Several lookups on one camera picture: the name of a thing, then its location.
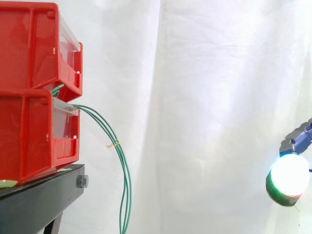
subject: red storage bin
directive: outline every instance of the red storage bin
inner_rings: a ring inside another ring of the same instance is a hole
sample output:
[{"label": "red storage bin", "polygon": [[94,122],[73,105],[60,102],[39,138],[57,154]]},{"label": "red storage bin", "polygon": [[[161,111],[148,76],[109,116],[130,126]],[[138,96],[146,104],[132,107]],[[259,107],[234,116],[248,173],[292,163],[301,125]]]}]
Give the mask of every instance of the red storage bin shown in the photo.
[{"label": "red storage bin", "polygon": [[0,88],[53,89],[59,99],[82,95],[82,44],[44,2],[0,1]]},{"label": "red storage bin", "polygon": [[0,109],[0,180],[21,185],[78,160],[78,109],[40,89],[0,89]]}]

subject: glowing light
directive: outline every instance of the glowing light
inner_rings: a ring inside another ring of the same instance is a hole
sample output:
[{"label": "glowing light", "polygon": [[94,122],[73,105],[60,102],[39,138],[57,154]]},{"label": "glowing light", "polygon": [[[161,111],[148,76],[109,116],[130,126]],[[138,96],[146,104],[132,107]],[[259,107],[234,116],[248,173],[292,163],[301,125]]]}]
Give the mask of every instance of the glowing light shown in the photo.
[{"label": "glowing light", "polygon": [[309,163],[299,155],[284,155],[272,166],[271,177],[274,186],[281,193],[299,196],[309,182]]}]

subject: metal bolt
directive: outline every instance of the metal bolt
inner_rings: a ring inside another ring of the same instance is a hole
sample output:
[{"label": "metal bolt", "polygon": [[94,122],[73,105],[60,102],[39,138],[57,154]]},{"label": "metal bolt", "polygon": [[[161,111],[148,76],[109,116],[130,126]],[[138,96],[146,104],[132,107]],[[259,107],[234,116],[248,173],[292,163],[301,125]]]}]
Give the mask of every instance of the metal bolt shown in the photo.
[{"label": "metal bolt", "polygon": [[87,175],[79,175],[77,178],[78,188],[87,188],[89,184],[89,177]]}]

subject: black table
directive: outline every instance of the black table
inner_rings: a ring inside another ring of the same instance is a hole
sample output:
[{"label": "black table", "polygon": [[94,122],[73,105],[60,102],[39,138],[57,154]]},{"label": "black table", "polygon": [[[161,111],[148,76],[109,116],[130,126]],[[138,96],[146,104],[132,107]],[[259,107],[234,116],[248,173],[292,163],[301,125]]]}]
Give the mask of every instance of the black table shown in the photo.
[{"label": "black table", "polygon": [[57,234],[62,212],[88,185],[84,165],[72,164],[36,182],[0,189],[0,234]]}]

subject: yellow tag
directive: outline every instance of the yellow tag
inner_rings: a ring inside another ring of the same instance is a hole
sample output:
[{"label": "yellow tag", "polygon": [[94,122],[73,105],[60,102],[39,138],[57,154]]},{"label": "yellow tag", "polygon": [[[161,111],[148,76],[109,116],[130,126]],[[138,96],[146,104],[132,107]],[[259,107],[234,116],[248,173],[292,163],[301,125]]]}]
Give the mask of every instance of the yellow tag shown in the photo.
[{"label": "yellow tag", "polygon": [[0,180],[0,188],[12,188],[17,183],[16,180]]}]

